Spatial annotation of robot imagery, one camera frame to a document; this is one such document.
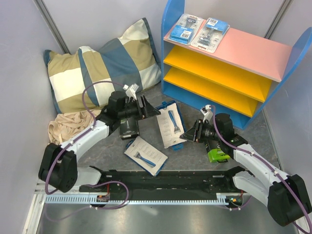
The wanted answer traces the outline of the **blue Gillette razor blister pack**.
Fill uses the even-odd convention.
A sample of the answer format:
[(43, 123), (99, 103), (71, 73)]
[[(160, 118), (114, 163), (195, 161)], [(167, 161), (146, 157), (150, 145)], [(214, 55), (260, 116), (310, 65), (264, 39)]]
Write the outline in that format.
[(190, 45), (204, 19), (190, 14), (183, 14), (169, 35), (169, 40)]

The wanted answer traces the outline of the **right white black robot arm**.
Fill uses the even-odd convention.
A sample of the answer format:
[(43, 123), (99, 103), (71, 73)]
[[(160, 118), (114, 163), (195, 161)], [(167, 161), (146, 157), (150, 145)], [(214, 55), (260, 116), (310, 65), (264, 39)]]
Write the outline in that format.
[(217, 141), (222, 152), (244, 166), (223, 179), (224, 188), (229, 192), (240, 189), (249, 193), (267, 207), (280, 226), (308, 217), (312, 212), (304, 180), (259, 156), (247, 140), (235, 133), (229, 114), (216, 114), (210, 121), (198, 119), (180, 138), (198, 143)]

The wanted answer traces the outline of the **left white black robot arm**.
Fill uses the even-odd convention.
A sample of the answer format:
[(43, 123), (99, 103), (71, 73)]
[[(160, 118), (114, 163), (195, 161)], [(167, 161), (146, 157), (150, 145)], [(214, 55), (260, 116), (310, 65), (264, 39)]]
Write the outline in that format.
[(160, 115), (160, 111), (145, 96), (135, 100), (122, 91), (112, 92), (108, 104), (88, 128), (60, 145), (50, 143), (46, 146), (39, 179), (45, 182), (46, 187), (53, 186), (63, 193), (81, 185), (90, 185), (97, 192), (105, 190), (107, 180), (101, 176), (101, 172), (93, 167), (78, 167), (78, 160), (96, 143), (112, 134), (121, 121), (157, 115)]

